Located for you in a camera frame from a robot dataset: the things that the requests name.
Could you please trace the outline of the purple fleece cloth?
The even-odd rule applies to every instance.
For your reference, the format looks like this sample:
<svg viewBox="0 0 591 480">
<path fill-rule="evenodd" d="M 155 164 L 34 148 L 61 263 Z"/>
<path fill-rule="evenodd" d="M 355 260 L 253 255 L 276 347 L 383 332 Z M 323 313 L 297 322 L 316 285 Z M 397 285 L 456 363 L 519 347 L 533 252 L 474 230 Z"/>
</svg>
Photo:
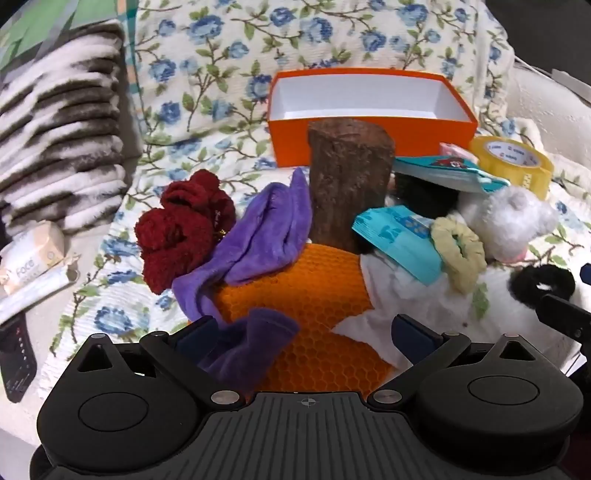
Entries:
<svg viewBox="0 0 591 480">
<path fill-rule="evenodd" d="M 267 308 L 252 308 L 242 319 L 226 323 L 211 288 L 219 281 L 245 284 L 293 264 L 310 229 L 310 188 L 297 168 L 290 184 L 270 183 L 250 201 L 211 260 L 172 282 L 177 304 L 189 320 L 211 316 L 217 321 L 215 346 L 198 367 L 218 382 L 243 393 L 252 391 L 300 328 L 290 317 Z"/>
</svg>

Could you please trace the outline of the black fuzzy scrunchie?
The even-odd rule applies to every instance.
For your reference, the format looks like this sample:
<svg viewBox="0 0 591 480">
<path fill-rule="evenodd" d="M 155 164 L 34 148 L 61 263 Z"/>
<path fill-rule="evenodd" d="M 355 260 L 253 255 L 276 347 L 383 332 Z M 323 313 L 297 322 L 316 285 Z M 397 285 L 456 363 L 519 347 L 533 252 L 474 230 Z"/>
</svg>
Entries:
<svg viewBox="0 0 591 480">
<path fill-rule="evenodd" d="M 547 264 L 527 266 L 514 272 L 508 288 L 515 300 L 535 309 L 545 295 L 569 300 L 575 292 L 575 280 L 569 270 Z"/>
</svg>

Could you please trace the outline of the white cloth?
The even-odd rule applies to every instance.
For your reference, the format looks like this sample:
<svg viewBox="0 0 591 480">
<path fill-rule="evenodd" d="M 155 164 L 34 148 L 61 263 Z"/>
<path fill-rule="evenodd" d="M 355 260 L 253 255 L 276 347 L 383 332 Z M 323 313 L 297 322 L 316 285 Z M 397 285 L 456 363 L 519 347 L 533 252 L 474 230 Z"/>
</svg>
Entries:
<svg viewBox="0 0 591 480">
<path fill-rule="evenodd" d="M 412 362 L 392 340 L 392 321 L 399 314 L 437 333 L 456 331 L 474 342 L 494 343 L 504 333 L 519 334 L 561 370 L 579 349 L 575 341 L 539 322 L 534 310 L 511 295 L 509 269 L 487 268 L 475 290 L 462 295 L 452 288 L 447 274 L 426 286 L 383 254 L 363 255 L 360 264 L 372 306 L 342 320 L 332 332 L 370 345 L 400 371 Z"/>
</svg>

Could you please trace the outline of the pale yellow scrunchie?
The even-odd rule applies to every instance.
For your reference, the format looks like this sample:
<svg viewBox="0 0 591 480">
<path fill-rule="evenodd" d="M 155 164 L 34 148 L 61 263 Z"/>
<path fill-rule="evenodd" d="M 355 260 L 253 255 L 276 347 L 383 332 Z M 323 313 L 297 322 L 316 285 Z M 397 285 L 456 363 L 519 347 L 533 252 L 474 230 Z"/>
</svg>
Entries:
<svg viewBox="0 0 591 480">
<path fill-rule="evenodd" d="M 439 217 L 431 226 L 431 238 L 451 285 L 463 295 L 472 293 L 487 268 L 484 246 L 478 235 L 455 218 Z"/>
</svg>

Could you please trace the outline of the teal tissue packet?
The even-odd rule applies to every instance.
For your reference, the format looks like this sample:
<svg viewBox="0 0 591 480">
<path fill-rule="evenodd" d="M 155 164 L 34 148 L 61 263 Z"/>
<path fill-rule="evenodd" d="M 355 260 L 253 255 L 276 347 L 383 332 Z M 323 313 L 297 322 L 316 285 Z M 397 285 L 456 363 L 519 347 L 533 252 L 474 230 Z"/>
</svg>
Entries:
<svg viewBox="0 0 591 480">
<path fill-rule="evenodd" d="M 406 206 L 369 209 L 356 216 L 352 229 L 424 285 L 436 282 L 443 261 L 431 237 L 432 219 Z"/>
</svg>

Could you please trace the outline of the white fluffy plush toy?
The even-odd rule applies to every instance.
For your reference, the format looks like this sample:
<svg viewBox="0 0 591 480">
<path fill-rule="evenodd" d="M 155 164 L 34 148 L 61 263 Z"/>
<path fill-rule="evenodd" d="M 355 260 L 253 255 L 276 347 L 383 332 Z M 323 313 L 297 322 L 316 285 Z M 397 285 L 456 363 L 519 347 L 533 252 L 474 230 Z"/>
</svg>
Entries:
<svg viewBox="0 0 591 480">
<path fill-rule="evenodd" d="M 529 243 L 552 233 L 559 222 L 548 202 L 517 186 L 490 194 L 461 193 L 457 208 L 483 243 L 486 258 L 503 264 L 523 261 Z"/>
</svg>

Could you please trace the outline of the orange honeycomb silicone mat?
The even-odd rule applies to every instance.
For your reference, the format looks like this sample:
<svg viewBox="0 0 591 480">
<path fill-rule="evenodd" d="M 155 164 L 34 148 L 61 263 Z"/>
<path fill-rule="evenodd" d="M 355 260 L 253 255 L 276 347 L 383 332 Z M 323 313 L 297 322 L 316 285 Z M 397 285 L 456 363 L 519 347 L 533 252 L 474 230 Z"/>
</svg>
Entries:
<svg viewBox="0 0 591 480">
<path fill-rule="evenodd" d="M 372 306 L 356 254 L 308 244 L 293 265 L 243 285 L 218 286 L 213 300 L 228 322 L 252 308 L 269 308 L 300 326 L 257 391 L 358 391 L 366 397 L 393 377 L 394 367 L 372 347 L 332 332 Z"/>
</svg>

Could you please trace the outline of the dark red knitted scrunchie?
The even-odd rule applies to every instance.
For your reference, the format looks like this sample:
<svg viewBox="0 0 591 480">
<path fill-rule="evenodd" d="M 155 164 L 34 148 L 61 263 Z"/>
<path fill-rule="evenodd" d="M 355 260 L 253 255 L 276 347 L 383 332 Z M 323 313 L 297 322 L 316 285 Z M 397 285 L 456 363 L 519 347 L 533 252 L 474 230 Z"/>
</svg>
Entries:
<svg viewBox="0 0 591 480">
<path fill-rule="evenodd" d="M 160 294 L 207 262 L 235 222 L 235 204 L 213 173 L 201 169 L 171 182 L 160 206 L 143 213 L 134 227 L 149 289 Z"/>
</svg>

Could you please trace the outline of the teal cartoon mask packet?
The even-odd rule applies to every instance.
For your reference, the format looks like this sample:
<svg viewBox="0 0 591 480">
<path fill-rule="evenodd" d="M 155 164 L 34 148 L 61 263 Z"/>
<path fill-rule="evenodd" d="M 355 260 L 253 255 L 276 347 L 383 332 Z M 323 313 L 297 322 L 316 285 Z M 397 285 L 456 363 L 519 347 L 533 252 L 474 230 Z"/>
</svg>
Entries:
<svg viewBox="0 0 591 480">
<path fill-rule="evenodd" d="M 467 193 L 490 194 L 510 185 L 509 180 L 494 176 L 472 161 L 456 156 L 398 157 L 393 162 L 393 170 Z"/>
</svg>

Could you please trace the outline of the pink tissue packet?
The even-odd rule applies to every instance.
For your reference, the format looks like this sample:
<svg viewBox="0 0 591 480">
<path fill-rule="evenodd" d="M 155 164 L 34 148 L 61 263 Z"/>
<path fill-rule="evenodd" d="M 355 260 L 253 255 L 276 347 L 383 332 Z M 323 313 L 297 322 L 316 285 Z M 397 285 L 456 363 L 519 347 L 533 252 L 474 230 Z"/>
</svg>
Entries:
<svg viewBox="0 0 591 480">
<path fill-rule="evenodd" d="M 479 164 L 479 159 L 476 155 L 471 153 L 470 151 L 457 146 L 455 144 L 449 143 L 441 143 L 440 144 L 440 154 L 443 156 L 453 156 L 458 157 L 466 161 L 470 161 L 475 165 Z"/>
</svg>

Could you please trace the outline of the black round object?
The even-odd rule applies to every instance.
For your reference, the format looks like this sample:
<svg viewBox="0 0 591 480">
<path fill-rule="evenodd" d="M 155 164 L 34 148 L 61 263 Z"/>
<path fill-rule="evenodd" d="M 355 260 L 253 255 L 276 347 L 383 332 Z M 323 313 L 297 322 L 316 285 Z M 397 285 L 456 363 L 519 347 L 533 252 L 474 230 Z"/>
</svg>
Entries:
<svg viewBox="0 0 591 480">
<path fill-rule="evenodd" d="M 406 174 L 394 174 L 394 197 L 426 218 L 445 217 L 456 209 L 460 192 Z"/>
</svg>

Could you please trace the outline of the yellow packing tape roll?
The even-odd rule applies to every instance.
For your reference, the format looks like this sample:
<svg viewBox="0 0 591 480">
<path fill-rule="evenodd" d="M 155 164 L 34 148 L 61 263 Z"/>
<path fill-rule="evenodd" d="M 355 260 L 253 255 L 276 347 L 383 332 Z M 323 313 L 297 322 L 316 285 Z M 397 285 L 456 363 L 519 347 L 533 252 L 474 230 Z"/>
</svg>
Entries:
<svg viewBox="0 0 591 480">
<path fill-rule="evenodd" d="M 481 169 L 531 191 L 542 201 L 546 199 L 554 165 L 544 154 L 521 142 L 495 136 L 475 137 L 469 150 L 479 159 Z"/>
</svg>

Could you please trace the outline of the black remote control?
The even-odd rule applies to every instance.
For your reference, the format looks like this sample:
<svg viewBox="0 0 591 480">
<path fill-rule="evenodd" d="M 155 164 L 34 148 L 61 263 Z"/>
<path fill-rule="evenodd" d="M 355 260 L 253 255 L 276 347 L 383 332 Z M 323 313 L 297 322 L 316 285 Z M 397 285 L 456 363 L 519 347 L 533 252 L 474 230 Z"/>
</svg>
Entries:
<svg viewBox="0 0 591 480">
<path fill-rule="evenodd" d="M 19 403 L 37 373 L 26 316 L 19 313 L 1 325 L 1 377 L 7 399 Z"/>
</svg>

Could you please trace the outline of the beige face product box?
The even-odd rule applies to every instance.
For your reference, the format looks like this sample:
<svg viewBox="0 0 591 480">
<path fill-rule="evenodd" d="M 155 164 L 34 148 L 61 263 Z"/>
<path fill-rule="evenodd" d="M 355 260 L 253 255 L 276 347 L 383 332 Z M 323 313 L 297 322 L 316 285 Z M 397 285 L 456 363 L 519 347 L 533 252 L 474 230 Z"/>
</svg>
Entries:
<svg viewBox="0 0 591 480">
<path fill-rule="evenodd" d="M 66 255 L 66 241 L 54 223 L 42 221 L 1 250 L 1 323 L 75 283 L 78 256 Z"/>
</svg>

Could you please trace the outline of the brown wooden log stump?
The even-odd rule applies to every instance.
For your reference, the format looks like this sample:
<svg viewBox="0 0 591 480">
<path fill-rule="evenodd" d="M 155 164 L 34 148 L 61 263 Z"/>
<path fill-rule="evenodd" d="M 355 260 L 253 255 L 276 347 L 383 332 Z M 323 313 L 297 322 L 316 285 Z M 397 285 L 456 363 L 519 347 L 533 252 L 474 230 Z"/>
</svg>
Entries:
<svg viewBox="0 0 591 480">
<path fill-rule="evenodd" d="M 356 216 L 384 206 L 394 141 L 379 125 L 325 118 L 308 126 L 311 148 L 311 241 L 367 254 L 370 243 L 353 231 Z"/>
</svg>

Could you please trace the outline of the white embossed cushion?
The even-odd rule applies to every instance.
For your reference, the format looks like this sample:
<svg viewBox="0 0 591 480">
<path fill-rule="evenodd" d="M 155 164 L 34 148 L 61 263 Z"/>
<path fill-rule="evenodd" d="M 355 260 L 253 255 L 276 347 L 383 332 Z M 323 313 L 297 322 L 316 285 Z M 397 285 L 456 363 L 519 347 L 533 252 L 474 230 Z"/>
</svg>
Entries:
<svg viewBox="0 0 591 480">
<path fill-rule="evenodd" d="M 590 165 L 590 84 L 517 59 L 510 74 L 508 113 L 531 119 L 545 150 Z"/>
</svg>

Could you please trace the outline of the striped brown white blanket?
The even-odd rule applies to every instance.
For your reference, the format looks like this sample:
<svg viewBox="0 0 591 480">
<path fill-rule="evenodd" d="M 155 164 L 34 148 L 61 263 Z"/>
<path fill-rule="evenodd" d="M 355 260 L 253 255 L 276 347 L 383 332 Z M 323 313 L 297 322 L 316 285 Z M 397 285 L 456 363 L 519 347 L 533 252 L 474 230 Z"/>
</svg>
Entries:
<svg viewBox="0 0 591 480">
<path fill-rule="evenodd" d="M 124 33 L 108 20 L 75 29 L 1 91 L 1 227 L 39 222 L 66 234 L 108 219 L 127 184 L 119 131 Z"/>
</svg>

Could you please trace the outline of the orange cardboard box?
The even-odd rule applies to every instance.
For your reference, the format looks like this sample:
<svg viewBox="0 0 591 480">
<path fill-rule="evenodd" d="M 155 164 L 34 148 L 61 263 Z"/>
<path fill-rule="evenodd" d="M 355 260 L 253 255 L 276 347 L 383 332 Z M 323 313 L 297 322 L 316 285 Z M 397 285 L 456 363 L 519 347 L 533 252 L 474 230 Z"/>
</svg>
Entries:
<svg viewBox="0 0 591 480">
<path fill-rule="evenodd" d="M 281 71 L 271 82 L 267 125 L 280 168 L 308 165 L 308 124 L 353 118 L 382 127 L 403 157 L 429 156 L 442 143 L 469 146 L 478 121 L 440 74 L 386 68 Z"/>
</svg>

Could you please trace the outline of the green checkered cloth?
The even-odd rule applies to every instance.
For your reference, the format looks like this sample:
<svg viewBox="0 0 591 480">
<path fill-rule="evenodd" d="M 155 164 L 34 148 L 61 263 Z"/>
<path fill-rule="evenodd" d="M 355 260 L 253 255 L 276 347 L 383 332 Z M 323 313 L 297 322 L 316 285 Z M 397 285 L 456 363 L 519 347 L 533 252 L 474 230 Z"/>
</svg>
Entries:
<svg viewBox="0 0 591 480">
<path fill-rule="evenodd" d="M 138 1 L 2 1 L 1 67 L 48 38 L 106 20 L 119 20 L 132 35 L 137 7 Z"/>
</svg>

